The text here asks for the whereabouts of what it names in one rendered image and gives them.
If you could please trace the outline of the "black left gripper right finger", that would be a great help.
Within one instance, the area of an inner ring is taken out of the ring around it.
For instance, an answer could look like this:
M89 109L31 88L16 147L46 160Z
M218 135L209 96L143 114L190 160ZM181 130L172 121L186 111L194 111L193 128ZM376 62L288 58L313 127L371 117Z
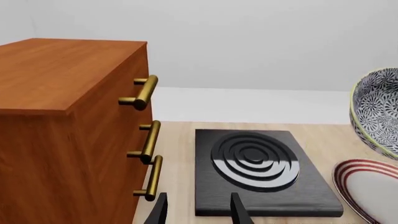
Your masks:
M254 224L236 192L231 193L230 210L233 224Z

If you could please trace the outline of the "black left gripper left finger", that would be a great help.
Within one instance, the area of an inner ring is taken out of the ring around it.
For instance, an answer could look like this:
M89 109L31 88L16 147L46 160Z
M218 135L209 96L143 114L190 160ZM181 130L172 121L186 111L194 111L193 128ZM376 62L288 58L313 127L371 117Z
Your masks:
M144 224L165 224L167 219L167 210L167 194L162 192L159 194L159 197Z

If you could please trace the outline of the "flat black stove plate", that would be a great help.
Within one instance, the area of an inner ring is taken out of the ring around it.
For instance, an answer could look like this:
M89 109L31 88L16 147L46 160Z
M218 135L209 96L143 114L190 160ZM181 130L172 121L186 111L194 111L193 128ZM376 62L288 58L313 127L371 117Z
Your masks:
M254 217L340 217L343 206L288 131L195 131L195 214L230 216L238 194Z

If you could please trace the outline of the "white plate with red rings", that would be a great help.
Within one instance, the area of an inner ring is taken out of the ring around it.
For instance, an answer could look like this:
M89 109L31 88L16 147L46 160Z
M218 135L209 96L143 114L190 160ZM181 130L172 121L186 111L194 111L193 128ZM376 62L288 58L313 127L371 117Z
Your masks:
M331 176L342 199L368 224L398 224L398 166L350 159L337 163Z

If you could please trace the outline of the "black white patterned bowl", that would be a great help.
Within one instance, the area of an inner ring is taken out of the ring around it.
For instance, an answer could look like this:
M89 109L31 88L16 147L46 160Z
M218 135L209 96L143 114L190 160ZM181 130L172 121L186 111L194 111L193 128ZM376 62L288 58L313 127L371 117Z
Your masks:
M398 161L398 68L369 72L354 85L349 118L365 145Z

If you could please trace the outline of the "wooden cabinet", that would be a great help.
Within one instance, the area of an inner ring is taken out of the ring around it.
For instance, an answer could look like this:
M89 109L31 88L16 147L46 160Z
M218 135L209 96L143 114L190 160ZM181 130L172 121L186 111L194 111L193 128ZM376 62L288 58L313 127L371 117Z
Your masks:
M0 46L0 224L132 224L152 111L118 99L148 75L146 42Z

